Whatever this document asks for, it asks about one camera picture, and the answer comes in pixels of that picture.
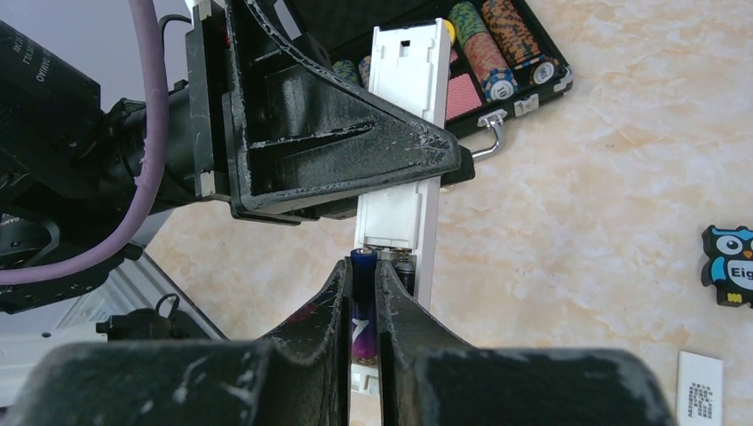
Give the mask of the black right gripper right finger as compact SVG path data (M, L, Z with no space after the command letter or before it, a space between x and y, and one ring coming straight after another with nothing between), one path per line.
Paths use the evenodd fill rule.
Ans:
M633 354L600 348L473 346L376 266L386 425L672 425L661 386Z

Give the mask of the white battery cover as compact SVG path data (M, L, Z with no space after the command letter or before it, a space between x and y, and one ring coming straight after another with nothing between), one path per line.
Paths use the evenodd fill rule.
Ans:
M681 426L723 425L721 359L681 351L678 355L676 419Z

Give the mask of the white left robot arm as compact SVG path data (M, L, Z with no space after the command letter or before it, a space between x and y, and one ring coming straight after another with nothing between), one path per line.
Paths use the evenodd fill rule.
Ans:
M187 78L168 92L169 137L153 214L200 201L236 219L299 225L354 216L391 185L475 175L440 125L335 74L363 46L372 9L342 1L201 1ZM141 101L101 109L100 87L1 26L1 268L54 264L121 223L141 172Z

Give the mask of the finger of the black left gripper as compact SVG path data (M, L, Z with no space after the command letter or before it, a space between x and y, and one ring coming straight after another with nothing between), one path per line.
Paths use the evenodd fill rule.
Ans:
M450 186L463 183L475 178L475 166L472 152L460 147L461 167L441 176L440 185ZM230 204L230 212L233 218L245 221L267 223L273 225L296 226L303 222L318 221L321 218L344 220L356 215L358 194L333 201L323 202L302 209L293 209L280 214L249 212L233 204Z

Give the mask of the black battery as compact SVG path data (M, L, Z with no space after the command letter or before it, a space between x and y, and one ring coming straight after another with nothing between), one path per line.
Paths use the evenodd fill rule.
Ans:
M405 290L411 296L415 296L417 271L416 257L405 249L394 250L392 266L400 278L400 282Z

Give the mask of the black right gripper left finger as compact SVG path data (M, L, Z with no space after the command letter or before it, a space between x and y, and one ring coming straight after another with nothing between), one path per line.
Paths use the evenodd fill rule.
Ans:
M32 370L7 425L345 425L349 289L336 263L321 290L250 341L70 343Z

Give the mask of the white remote control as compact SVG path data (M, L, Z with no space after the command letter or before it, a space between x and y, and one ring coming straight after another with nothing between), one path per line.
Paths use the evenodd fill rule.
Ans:
M393 251L416 257L416 295L429 308L440 198L442 138L432 130L446 122L448 66L452 49L443 19L373 30L371 53L360 63L372 94L419 118L417 129L384 139L379 153L394 177L358 199L354 249L370 248L392 262Z

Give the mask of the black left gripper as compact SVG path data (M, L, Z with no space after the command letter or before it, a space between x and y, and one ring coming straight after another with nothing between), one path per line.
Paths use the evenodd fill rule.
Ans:
M378 150L385 138L417 129L419 118L338 77L313 41L289 39L269 1L232 1L226 14L215 1L186 6L200 200L228 201L231 192L236 208L280 214L370 192L394 177ZM429 135L444 141L440 176L459 169L456 137L443 129Z

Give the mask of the blue purple battery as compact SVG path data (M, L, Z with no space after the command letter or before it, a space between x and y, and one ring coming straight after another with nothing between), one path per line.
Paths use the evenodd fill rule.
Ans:
M357 361L377 355L375 277L378 260L372 248L356 248L350 253L353 268L352 342Z

